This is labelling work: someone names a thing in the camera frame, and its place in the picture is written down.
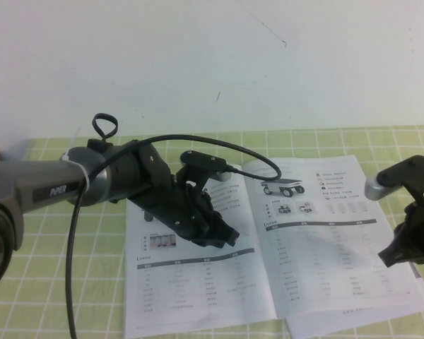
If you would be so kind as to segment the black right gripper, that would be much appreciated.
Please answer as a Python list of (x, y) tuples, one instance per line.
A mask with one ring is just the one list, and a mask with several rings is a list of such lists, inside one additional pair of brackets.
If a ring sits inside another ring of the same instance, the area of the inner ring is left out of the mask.
[(405, 219), (394, 229), (390, 245), (378, 253), (387, 268), (404, 262), (424, 264), (424, 206), (413, 202), (404, 212)]

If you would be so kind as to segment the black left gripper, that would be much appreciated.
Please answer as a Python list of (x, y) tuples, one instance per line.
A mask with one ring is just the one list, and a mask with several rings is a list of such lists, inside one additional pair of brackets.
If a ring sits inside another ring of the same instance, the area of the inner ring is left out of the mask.
[(195, 245), (223, 248), (235, 246), (240, 233), (214, 210), (208, 194), (174, 176), (166, 185), (153, 186), (129, 200), (169, 227), (176, 235)]

